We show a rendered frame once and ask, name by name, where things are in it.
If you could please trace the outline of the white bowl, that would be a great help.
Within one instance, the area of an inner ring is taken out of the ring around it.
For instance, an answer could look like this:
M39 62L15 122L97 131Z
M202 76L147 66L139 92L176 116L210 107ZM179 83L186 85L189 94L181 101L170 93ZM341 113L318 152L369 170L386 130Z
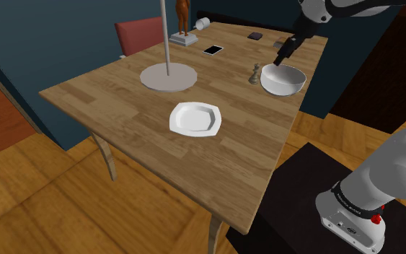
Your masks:
M274 63L261 70L260 83L265 91L277 96L291 96L299 92L306 82L306 75L301 70Z

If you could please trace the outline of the grey chess piece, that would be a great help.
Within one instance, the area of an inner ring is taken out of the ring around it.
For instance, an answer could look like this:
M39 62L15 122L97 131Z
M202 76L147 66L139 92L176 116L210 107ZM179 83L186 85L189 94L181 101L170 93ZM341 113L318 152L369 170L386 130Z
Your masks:
M256 63L256 64L254 65L253 73L252 73L252 75L250 76L250 78L248 79L248 82L249 82L250 84L257 84L257 83L259 82L259 76L258 76L259 70L260 70L260 64L259 64L259 63Z

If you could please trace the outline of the black phone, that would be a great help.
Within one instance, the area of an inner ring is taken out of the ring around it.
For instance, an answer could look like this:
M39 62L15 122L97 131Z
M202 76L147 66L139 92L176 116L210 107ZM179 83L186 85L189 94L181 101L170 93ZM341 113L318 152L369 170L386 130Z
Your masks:
M204 54L213 56L215 54L217 54L219 51L222 51L224 48L218 45L212 45L211 47L205 49L203 51Z

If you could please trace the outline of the white mug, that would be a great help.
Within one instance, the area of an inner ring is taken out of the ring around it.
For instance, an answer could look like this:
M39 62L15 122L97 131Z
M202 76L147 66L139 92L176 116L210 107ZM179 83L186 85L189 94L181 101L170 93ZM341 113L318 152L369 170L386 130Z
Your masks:
M210 23L211 23L211 21L209 18L203 17L203 18L198 19L195 22L194 28L197 30L204 30L209 27Z

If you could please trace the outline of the brown figure on white base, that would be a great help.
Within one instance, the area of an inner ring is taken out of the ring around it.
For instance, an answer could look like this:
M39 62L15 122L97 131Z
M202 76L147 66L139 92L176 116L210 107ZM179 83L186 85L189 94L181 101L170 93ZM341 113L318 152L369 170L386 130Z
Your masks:
M176 0L175 11L178 17L179 31L170 36L170 42L182 46L189 46L198 41L196 35L188 32L189 7L190 0Z

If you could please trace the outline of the white plate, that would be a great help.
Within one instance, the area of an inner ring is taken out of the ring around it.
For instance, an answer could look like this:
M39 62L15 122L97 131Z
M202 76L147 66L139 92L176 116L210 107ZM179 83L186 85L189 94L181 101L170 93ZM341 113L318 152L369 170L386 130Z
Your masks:
M170 131L183 136L215 136L220 127L219 108L203 102L181 102L169 116Z

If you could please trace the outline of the lamp with round grey base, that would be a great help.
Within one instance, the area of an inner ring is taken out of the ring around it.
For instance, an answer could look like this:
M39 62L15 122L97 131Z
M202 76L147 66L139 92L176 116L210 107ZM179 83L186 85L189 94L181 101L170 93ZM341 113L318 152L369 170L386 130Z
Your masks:
M165 0L159 1L166 62L157 63L144 69L141 72L140 80L145 87L155 91L179 92L192 87L197 82L198 74L190 66L170 61Z

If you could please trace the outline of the dark robot stand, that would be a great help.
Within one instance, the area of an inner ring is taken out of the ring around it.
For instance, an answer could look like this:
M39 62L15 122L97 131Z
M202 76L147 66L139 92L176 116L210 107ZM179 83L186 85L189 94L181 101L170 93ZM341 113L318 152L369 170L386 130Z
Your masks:
M277 168L247 235L226 237L238 254L361 254L322 226L316 196L350 174L350 169L307 143ZM384 247L379 254L406 254L406 206L384 207Z

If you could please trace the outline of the red chair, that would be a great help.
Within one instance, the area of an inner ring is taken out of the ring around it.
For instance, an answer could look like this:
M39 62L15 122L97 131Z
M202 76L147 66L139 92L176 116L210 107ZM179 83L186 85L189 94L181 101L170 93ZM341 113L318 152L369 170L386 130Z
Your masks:
M115 30L124 56L131 56L164 42L161 17L115 23Z

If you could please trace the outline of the wooden table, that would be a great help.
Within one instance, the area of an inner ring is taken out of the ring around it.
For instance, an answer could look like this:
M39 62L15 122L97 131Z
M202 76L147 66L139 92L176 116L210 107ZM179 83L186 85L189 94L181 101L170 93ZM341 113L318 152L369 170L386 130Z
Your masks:
M162 45L43 90L40 96L211 213L208 254L216 253L222 224L247 234L276 167L304 92L274 96L250 84L256 63L271 63L281 32L213 22L188 47L172 45L173 61L194 68L197 82L181 92L142 85L141 72L164 59ZM223 47L210 56L203 51ZM221 111L212 137L192 138L169 129L181 102L205 102Z

